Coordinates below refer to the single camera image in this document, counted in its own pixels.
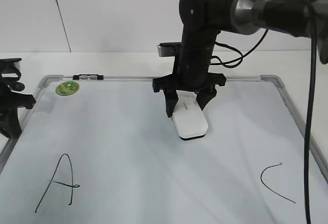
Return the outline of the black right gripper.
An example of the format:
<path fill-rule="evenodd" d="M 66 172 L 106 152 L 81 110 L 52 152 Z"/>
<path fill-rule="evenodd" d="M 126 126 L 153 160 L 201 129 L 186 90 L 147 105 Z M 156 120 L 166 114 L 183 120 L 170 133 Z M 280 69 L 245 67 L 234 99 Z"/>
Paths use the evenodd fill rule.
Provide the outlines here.
<path fill-rule="evenodd" d="M 172 73 L 152 80 L 153 91 L 163 90 L 166 102 L 167 117 L 172 117 L 178 102 L 176 90 L 197 92 L 196 101 L 201 110 L 216 97 L 215 85 L 224 86 L 226 77 L 222 73 L 210 73 L 211 61 L 198 60 L 192 57 L 191 61 L 183 61 L 180 55 L 175 56 Z"/>

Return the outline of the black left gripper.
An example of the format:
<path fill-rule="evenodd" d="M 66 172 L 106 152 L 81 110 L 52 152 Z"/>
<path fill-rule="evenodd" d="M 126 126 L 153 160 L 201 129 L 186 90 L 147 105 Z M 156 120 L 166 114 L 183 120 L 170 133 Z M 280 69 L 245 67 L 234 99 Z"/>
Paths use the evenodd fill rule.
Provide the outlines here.
<path fill-rule="evenodd" d="M 16 108 L 31 110 L 36 104 L 32 94 L 21 93 L 25 85 L 19 81 L 20 61 L 21 58 L 1 59 L 1 134 L 7 138 L 18 138 L 22 133 Z"/>

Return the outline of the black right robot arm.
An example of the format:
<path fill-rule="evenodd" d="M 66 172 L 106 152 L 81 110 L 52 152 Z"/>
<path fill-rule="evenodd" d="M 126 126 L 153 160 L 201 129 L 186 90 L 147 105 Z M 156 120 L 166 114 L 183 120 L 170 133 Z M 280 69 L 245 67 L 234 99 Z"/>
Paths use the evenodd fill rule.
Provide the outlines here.
<path fill-rule="evenodd" d="M 216 96 L 215 87 L 225 85 L 224 75 L 209 72 L 222 31 L 251 35 L 264 28 L 313 38 L 321 63 L 327 64 L 327 0 L 179 0 L 179 15 L 181 41 L 158 45 L 159 56 L 175 58 L 173 71 L 153 80 L 153 91 L 165 95 L 168 117 L 177 91 L 196 93 L 203 109 Z"/>

